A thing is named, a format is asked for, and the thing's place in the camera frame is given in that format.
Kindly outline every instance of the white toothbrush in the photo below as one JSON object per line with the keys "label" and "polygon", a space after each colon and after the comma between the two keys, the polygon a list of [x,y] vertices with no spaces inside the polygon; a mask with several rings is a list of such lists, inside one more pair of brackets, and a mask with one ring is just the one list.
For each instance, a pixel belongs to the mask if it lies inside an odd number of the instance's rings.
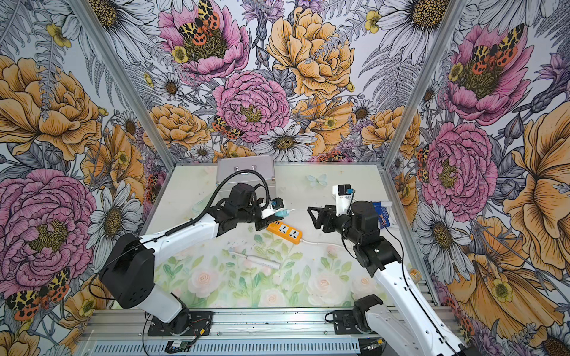
{"label": "white toothbrush", "polygon": [[254,263],[260,264],[262,266],[267,266],[273,269],[279,269],[281,268],[281,263],[275,262],[275,261],[271,261],[271,260],[266,260],[264,258],[261,257],[257,257],[257,256],[253,256],[253,255],[244,255],[242,253],[239,252],[235,252],[233,250],[233,248],[229,249],[228,252],[230,252],[232,255],[236,255],[239,256],[241,258],[244,258],[246,260],[252,261]]}

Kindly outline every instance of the floral table mat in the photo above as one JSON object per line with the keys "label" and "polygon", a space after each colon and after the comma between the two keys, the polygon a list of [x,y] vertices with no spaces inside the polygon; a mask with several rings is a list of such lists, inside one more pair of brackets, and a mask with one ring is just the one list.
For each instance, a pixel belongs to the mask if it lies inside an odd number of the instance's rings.
{"label": "floral table mat", "polygon": [[[307,177],[323,174],[326,186],[311,184],[312,179]],[[315,230],[307,214],[308,206],[334,204],[333,185],[352,184],[355,200],[387,200],[373,165],[276,166],[275,176],[277,195],[288,208],[297,209],[284,222],[301,230],[303,238],[312,242],[341,244],[338,234]],[[177,167],[148,232],[182,223],[201,211],[200,200],[215,189],[214,182],[215,166]],[[278,262],[281,268],[258,265],[230,254],[230,249]],[[154,281],[191,308],[351,306],[354,300],[372,293],[387,299],[382,288],[343,248],[303,242],[294,245],[266,230],[255,231],[253,224],[240,224],[171,257],[157,267]]]}

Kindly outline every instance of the white cable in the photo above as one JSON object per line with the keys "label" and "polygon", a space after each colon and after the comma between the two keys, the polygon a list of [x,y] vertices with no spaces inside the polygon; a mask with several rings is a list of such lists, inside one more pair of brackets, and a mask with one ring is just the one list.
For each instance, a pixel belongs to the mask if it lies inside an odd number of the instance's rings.
{"label": "white cable", "polygon": [[313,241],[307,241],[307,240],[305,240],[305,239],[301,239],[301,242],[305,242],[305,243],[307,243],[307,244],[309,244],[309,245],[320,245],[320,246],[326,246],[326,245],[328,245],[328,246],[336,246],[336,247],[339,247],[339,248],[341,248],[341,249],[344,249],[344,246],[339,245],[339,244],[335,244],[335,243],[332,243],[332,242],[313,242]]}

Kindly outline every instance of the robotic arm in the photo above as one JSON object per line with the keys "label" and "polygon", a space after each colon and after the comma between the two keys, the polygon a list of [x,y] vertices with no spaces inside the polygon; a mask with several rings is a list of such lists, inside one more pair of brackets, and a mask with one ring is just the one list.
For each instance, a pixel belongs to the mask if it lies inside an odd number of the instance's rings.
{"label": "robotic arm", "polygon": [[182,334],[189,327],[189,310],[176,296],[154,284],[155,266],[180,251],[232,230],[238,223],[255,223],[259,231],[281,219],[274,215],[283,207],[280,198],[260,207],[263,199],[257,200],[255,188],[244,183],[234,186],[228,198],[210,207],[221,186],[196,219],[155,234],[139,238],[126,234],[118,239],[99,275],[122,308],[142,309],[163,323],[161,329]]}
{"label": "robotic arm", "polygon": [[405,321],[404,325],[394,319],[382,300],[370,295],[355,301],[353,314],[359,329],[382,335],[398,355],[479,355],[474,347],[465,348],[425,300],[401,256],[380,235],[374,205],[364,201],[351,204],[350,185],[334,186],[333,194],[336,206],[307,209],[315,228],[325,233],[336,231],[354,244],[356,259],[390,295]]}

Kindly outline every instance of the orange power strip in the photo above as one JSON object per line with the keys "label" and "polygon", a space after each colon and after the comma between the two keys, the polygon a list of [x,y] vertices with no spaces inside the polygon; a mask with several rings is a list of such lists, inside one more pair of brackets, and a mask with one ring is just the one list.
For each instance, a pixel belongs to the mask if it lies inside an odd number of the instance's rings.
{"label": "orange power strip", "polygon": [[286,239],[289,242],[293,242],[294,244],[298,245],[301,242],[301,238],[303,237],[303,233],[295,228],[282,223],[281,221],[276,221],[274,223],[269,224],[266,229],[277,236]]}

